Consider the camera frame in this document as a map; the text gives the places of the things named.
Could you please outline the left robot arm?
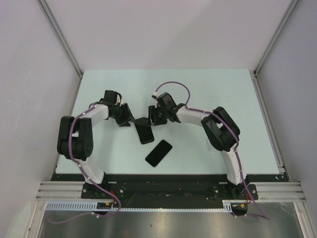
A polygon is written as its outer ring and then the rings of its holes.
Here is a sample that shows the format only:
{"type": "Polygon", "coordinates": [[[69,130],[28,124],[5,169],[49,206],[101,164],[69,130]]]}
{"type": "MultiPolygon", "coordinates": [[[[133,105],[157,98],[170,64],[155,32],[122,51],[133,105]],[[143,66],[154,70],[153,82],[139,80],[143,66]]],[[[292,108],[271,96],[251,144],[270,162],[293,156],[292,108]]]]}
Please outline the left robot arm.
{"type": "Polygon", "coordinates": [[[95,103],[76,117],[63,116],[57,139],[57,152],[76,164],[87,183],[94,184],[92,192],[98,198],[109,194],[109,185],[103,182],[105,173],[91,158],[93,127],[109,118],[115,119],[119,127],[129,126],[134,120],[127,103],[95,103]]]}

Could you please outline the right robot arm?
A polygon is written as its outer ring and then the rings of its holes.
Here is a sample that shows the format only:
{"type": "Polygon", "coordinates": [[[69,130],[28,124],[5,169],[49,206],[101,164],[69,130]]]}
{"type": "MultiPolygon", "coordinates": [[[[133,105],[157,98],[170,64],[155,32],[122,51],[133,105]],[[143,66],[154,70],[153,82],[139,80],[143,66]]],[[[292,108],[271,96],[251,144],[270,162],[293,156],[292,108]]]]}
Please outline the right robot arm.
{"type": "Polygon", "coordinates": [[[177,123],[190,123],[201,126],[209,140],[209,146],[221,152],[229,185],[229,195],[240,199],[246,194],[246,187],[242,180],[246,174],[235,155],[239,144],[240,129],[223,107],[213,111],[204,111],[188,108],[179,104],[172,109],[166,106],[149,106],[148,124],[163,125],[168,121],[177,123]]]}

